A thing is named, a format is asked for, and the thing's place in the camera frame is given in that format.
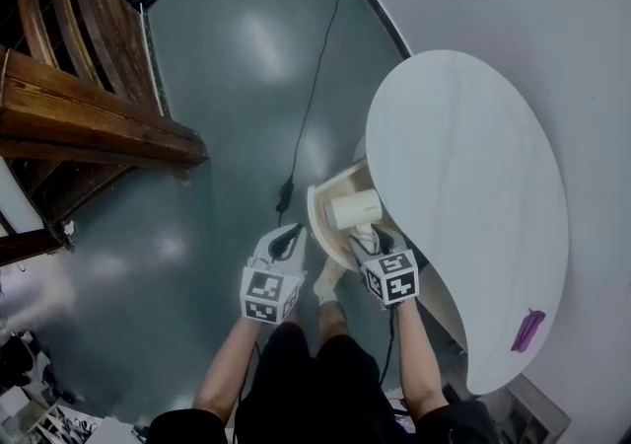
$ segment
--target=epoxy floor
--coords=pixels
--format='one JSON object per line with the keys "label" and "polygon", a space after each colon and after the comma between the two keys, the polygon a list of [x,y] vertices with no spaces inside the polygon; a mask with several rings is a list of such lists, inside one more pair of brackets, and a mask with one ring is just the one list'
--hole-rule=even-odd
{"label": "epoxy floor", "polygon": [[[149,422],[188,407],[240,314],[241,270],[277,222],[334,0],[159,0],[150,19],[173,119],[212,160],[190,185],[138,171],[75,218],[76,249],[3,269],[0,312],[35,330],[63,385],[92,410]],[[307,222],[308,185],[346,167],[371,99],[400,61],[366,0],[342,0],[299,153],[284,221]],[[316,350],[323,255],[310,242],[302,313]],[[387,315],[350,278],[353,335],[383,366]],[[386,386],[398,386],[392,356]]]}

